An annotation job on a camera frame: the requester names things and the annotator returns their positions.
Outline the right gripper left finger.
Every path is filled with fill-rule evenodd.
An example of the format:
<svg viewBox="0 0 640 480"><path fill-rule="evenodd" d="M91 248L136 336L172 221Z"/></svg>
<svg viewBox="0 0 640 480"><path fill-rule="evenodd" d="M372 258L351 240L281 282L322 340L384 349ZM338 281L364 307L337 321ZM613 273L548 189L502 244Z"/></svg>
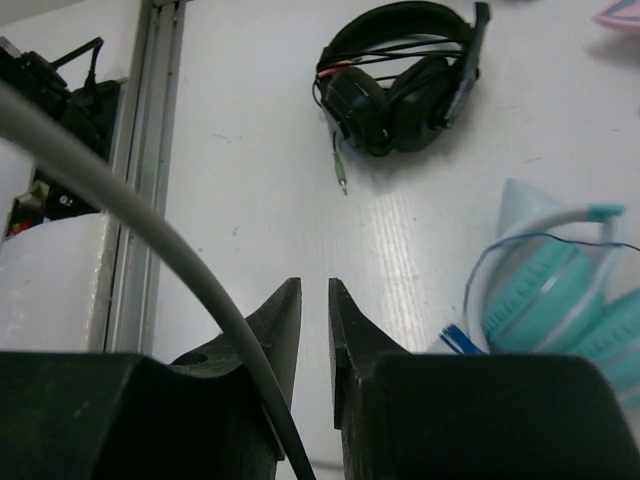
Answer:
<svg viewBox="0 0 640 480"><path fill-rule="evenodd" d="M5 352L5 479L271 479L283 447L226 335L164 364Z"/></svg>

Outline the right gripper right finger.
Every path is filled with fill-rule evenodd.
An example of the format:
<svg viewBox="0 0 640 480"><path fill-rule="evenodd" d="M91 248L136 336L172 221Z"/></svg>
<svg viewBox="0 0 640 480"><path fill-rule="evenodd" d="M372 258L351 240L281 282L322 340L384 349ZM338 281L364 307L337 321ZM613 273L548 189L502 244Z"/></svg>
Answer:
<svg viewBox="0 0 640 480"><path fill-rule="evenodd" d="M635 479L604 377L563 355L414 354L328 284L334 425L349 479Z"/></svg>

